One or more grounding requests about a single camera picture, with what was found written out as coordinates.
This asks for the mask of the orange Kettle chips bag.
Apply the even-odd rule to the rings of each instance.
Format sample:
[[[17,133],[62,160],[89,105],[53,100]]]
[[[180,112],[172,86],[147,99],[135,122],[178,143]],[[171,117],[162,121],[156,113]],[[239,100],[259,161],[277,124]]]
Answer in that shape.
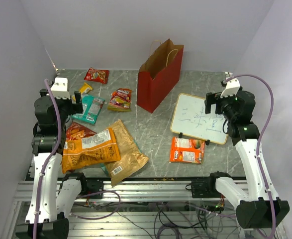
[[[120,161],[120,153],[112,128],[93,136],[65,142],[62,172],[75,171],[87,166]]]

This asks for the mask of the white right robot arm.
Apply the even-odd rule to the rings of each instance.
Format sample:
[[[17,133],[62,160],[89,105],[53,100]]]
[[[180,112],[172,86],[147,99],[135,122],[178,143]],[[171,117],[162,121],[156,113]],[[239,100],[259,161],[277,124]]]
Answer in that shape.
[[[223,97],[221,93],[207,93],[205,113],[223,115],[228,135],[243,164],[248,191],[243,191],[228,173],[211,173],[206,191],[212,197],[222,194],[233,206],[237,222],[243,229],[275,229],[290,210],[275,190],[264,161],[260,133],[251,121],[255,96],[239,89],[237,94]]]

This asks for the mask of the tan paper chips bag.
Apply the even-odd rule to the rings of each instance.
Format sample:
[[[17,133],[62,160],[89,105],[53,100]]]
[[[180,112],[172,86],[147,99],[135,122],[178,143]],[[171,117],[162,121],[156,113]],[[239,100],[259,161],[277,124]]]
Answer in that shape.
[[[133,137],[120,119],[111,124],[110,128],[114,132],[120,154],[119,161],[105,164],[111,186],[114,187],[142,169],[148,163],[149,158],[139,150]]]

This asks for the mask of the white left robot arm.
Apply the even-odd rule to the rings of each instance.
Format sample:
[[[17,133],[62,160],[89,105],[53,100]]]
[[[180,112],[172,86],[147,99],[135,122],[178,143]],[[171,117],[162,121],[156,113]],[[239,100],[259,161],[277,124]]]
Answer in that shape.
[[[65,123],[69,116],[83,112],[81,94],[75,92],[73,102],[57,94],[51,99],[50,92],[42,89],[34,108],[32,197],[25,222],[16,227],[15,235],[19,239],[66,239],[72,206],[88,192],[83,173],[65,176],[57,185],[66,143]]]

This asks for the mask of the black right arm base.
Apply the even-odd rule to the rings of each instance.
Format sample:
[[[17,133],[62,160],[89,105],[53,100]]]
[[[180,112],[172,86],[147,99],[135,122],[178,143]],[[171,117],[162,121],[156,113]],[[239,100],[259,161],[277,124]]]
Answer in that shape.
[[[196,178],[185,186],[187,191],[191,192],[192,198],[220,198],[218,193],[211,185],[210,177]]]

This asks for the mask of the red brown paper bag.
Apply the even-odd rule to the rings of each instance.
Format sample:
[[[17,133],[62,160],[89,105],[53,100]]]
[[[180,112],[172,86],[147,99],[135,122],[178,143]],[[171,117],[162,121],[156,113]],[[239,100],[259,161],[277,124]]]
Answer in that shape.
[[[138,72],[137,106],[153,113],[178,83],[184,46],[167,39],[161,43]]]

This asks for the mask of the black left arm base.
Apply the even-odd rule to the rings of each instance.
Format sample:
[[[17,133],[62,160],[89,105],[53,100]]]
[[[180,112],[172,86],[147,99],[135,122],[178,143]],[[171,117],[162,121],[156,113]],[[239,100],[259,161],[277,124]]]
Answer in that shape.
[[[91,196],[88,196],[90,199],[101,199],[103,196],[103,193],[97,194],[97,192],[103,191],[104,184],[100,179],[87,179],[87,194],[93,194]]]

